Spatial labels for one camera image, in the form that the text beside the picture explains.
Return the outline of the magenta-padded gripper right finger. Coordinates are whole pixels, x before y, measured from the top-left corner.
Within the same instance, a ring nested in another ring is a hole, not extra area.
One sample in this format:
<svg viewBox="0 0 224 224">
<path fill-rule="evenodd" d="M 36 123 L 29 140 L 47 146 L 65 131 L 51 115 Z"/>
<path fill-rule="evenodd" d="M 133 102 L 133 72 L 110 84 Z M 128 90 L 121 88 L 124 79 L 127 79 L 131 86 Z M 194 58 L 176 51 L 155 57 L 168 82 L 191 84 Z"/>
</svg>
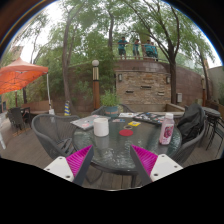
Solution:
<svg viewBox="0 0 224 224">
<path fill-rule="evenodd" d="M 130 155 L 143 185 L 147 185 L 182 169 L 182 166 L 166 154 L 156 155 L 139 146 L 132 145 Z"/>
</svg>

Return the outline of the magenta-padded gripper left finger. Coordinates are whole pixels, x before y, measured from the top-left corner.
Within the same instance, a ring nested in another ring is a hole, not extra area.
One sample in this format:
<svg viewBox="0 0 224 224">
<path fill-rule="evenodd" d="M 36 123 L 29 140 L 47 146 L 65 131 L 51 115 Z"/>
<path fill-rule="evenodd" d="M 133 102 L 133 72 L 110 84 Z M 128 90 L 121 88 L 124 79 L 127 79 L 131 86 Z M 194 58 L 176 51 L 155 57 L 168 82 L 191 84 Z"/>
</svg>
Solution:
<svg viewBox="0 0 224 224">
<path fill-rule="evenodd" d="M 89 145 L 68 157 L 57 157 L 45 168 L 45 171 L 81 186 L 93 155 L 93 146 Z"/>
</svg>

